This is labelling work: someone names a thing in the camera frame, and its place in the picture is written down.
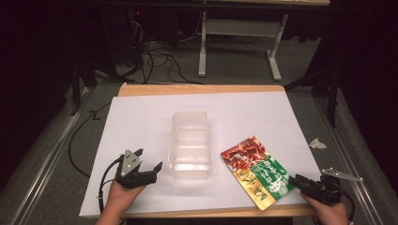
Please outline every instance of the clear plastic container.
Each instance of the clear plastic container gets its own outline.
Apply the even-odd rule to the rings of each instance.
[[[173,115],[168,165],[175,178],[208,178],[211,173],[210,121],[205,112]]]

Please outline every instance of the wooden table edge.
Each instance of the wooden table edge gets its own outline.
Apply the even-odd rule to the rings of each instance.
[[[313,217],[314,210],[309,204],[272,205],[265,210],[257,207],[239,207],[223,209],[186,210],[173,212],[155,212],[126,214],[123,218],[292,218]]]
[[[231,85],[231,84],[123,84],[119,97],[186,95],[236,92],[284,92],[280,85]]]

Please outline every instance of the human arm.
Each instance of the human arm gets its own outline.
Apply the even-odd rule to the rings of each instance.
[[[123,214],[132,206],[145,186],[125,189],[115,180],[109,189],[108,201],[96,225],[117,225]]]
[[[347,213],[342,202],[334,205],[325,205],[315,199],[300,193],[301,197],[315,210],[316,216],[322,225],[346,225]]]

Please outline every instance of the white paper sheet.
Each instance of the white paper sheet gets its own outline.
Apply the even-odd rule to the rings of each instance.
[[[172,116],[207,112],[211,121],[212,175],[178,180],[167,168]],[[285,92],[115,97],[94,163],[81,217],[100,214],[98,191],[105,169],[124,154],[144,149],[140,171],[163,161],[156,184],[149,185],[127,214],[255,206],[220,153],[254,135],[291,174],[319,179],[320,172]],[[107,180],[115,177],[116,166]],[[105,185],[106,202],[109,185]],[[304,203],[294,190],[276,204]]]

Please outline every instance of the snack bag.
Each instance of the snack bag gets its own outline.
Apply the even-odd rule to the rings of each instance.
[[[266,209],[294,186],[289,173],[254,136],[221,153],[235,178],[261,210]]]

